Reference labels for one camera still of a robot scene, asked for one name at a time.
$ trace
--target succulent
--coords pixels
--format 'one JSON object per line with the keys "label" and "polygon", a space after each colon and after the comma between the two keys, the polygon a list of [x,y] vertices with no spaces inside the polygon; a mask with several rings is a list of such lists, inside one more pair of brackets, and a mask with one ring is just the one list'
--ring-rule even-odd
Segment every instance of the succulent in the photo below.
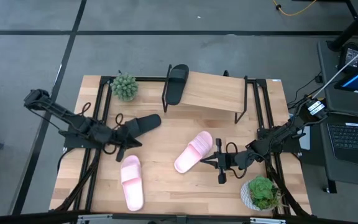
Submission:
{"label": "succulent", "polygon": [[258,176],[248,184],[252,203],[261,210],[276,207],[280,203],[279,191],[268,178]]}
{"label": "succulent", "polygon": [[118,72],[119,75],[110,84],[112,93],[118,96],[119,100],[131,101],[135,98],[139,87],[136,83],[136,78],[128,73],[122,74],[121,71]]}

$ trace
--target white pot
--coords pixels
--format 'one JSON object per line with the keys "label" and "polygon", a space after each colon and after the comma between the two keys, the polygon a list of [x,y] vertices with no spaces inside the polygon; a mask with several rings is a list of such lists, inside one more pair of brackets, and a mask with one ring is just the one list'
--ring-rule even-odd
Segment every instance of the white pot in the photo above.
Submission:
{"label": "white pot", "polygon": [[241,187],[240,195],[241,195],[241,200],[244,203],[244,205],[246,205],[247,207],[249,207],[252,210],[261,211],[261,212],[269,212],[269,211],[273,210],[274,207],[262,210],[252,203],[251,194],[250,194],[251,191],[249,190],[249,187],[248,187],[248,184],[251,181],[253,181],[253,180],[248,180]]}

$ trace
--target laptop keyboard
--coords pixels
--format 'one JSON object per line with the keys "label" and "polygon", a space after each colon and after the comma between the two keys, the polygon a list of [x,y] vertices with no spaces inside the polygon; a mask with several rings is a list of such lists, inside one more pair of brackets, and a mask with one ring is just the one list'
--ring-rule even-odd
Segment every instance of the laptop keyboard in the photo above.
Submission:
{"label": "laptop keyboard", "polygon": [[334,148],[358,149],[358,127],[343,124],[328,124]]}

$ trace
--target pink slipper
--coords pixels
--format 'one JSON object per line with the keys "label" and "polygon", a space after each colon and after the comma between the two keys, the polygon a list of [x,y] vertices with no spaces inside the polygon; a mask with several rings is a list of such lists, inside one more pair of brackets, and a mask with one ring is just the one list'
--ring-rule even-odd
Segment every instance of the pink slipper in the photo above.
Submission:
{"label": "pink slipper", "polygon": [[140,161],[136,156],[128,156],[121,165],[121,184],[125,201],[130,211],[138,211],[143,207],[142,173]]}
{"label": "pink slipper", "polygon": [[183,151],[182,154],[176,159],[173,166],[175,169],[183,174],[190,170],[200,159],[202,159],[213,145],[213,139],[209,132],[200,132]]}

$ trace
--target floor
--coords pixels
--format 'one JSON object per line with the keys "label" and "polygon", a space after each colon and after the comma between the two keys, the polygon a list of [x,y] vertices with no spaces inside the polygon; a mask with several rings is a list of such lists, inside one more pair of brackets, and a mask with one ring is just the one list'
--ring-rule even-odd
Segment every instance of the floor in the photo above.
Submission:
{"label": "floor", "polygon": [[[320,71],[317,41],[333,38],[299,31],[341,31],[353,20],[346,4],[338,2],[317,2],[296,17],[278,13],[268,0],[83,2],[80,21],[81,0],[0,0],[0,142],[5,144],[0,150],[0,215],[11,212],[40,126],[40,119],[22,106],[29,90],[54,88],[57,102],[72,110],[83,75],[114,75],[120,69],[137,76],[164,76],[170,63],[185,63],[205,73],[228,70],[235,77],[279,78],[291,101],[295,91]],[[280,3],[287,12],[308,4]],[[358,0],[352,3],[358,12]],[[56,30],[78,30],[78,35]],[[148,30],[159,30],[160,35]],[[206,30],[214,32],[207,35]],[[254,32],[222,35],[220,30]],[[63,77],[59,88],[56,77]],[[301,93],[317,86],[313,82]],[[23,213],[48,210],[62,147],[63,138],[49,127]],[[358,222],[358,185],[338,183],[339,193],[328,195],[321,191],[324,168],[305,164],[303,169],[315,215]]]}

